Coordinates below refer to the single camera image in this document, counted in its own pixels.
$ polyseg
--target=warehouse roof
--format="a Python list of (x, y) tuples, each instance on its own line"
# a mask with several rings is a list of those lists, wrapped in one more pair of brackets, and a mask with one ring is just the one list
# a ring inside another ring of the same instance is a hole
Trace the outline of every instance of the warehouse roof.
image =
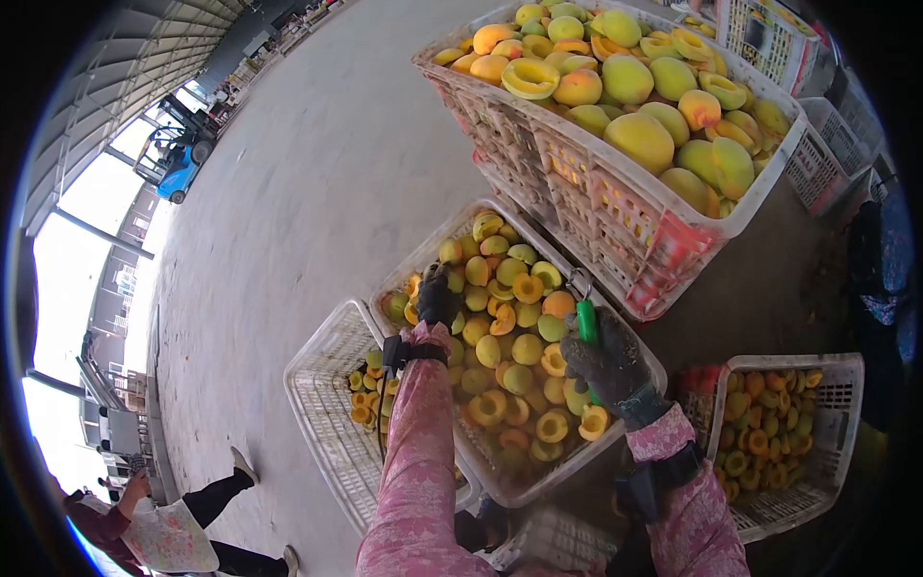
[(135, 0), (101, 24), (36, 135), (22, 221), (29, 234), (122, 128), (205, 66), (250, 4)]

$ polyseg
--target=concrete floor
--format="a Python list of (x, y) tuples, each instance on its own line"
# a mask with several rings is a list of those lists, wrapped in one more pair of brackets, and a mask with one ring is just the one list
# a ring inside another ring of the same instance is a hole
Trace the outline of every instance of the concrete floor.
[[(291, 543), (305, 574), (352, 573), (359, 537), (304, 442), (282, 370), (345, 296), (366, 298), (454, 211), (490, 193), (471, 143), (409, 61), (496, 5), (348, 7), (260, 81), (176, 212), (155, 297), (174, 476), (183, 493), (228, 475), (235, 445), (263, 479), (212, 538), (273, 556)], [(777, 188), (640, 329), (668, 372), (821, 346), (825, 326), (805, 324), (799, 292), (821, 228), (784, 178)]]

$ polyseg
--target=pink floral jacket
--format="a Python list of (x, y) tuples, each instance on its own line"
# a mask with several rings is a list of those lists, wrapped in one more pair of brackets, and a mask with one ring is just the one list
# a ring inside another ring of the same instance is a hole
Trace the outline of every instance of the pink floral jacket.
[[(402, 334), (412, 344), (437, 343), (448, 353), (442, 324), (421, 322)], [(483, 559), (455, 543), (454, 448), (451, 390), (446, 368), (435, 360), (412, 361), (391, 410), (389, 450), (378, 493), (378, 513), (356, 555), (359, 577), (495, 576)], [(669, 457), (694, 439), (674, 405), (656, 423), (628, 434), (636, 462)], [(651, 553), (661, 577), (749, 575), (725, 493), (706, 463), (698, 476), (672, 493), (669, 515), (649, 525)], [(524, 568), (515, 577), (572, 573)]]

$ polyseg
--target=blue forklift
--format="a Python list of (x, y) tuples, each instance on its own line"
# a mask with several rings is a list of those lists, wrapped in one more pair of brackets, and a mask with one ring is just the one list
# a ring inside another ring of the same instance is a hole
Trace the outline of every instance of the blue forklift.
[(157, 187), (157, 195), (173, 204), (186, 200), (198, 169), (218, 141), (218, 124), (203, 111), (193, 113), (173, 94), (158, 104), (178, 124), (168, 121), (148, 136), (135, 161), (135, 174)]

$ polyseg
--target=hand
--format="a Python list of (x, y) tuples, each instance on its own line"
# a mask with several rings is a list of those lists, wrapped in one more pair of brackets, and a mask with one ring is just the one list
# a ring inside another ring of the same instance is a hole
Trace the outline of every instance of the hand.
[[(629, 430), (644, 428), (669, 409), (651, 382), (638, 338), (616, 319), (608, 308), (597, 307), (599, 348), (584, 343), (571, 333), (561, 341), (561, 356), (568, 364), (567, 377), (576, 379), (574, 389), (586, 391), (589, 385), (603, 405), (625, 419)], [(575, 328), (576, 319), (568, 317)]]
[(458, 315), (461, 299), (449, 290), (449, 267), (433, 263), (426, 269), (420, 282), (420, 298), (416, 303), (419, 320), (425, 320), (430, 328), (441, 322), (446, 329)]

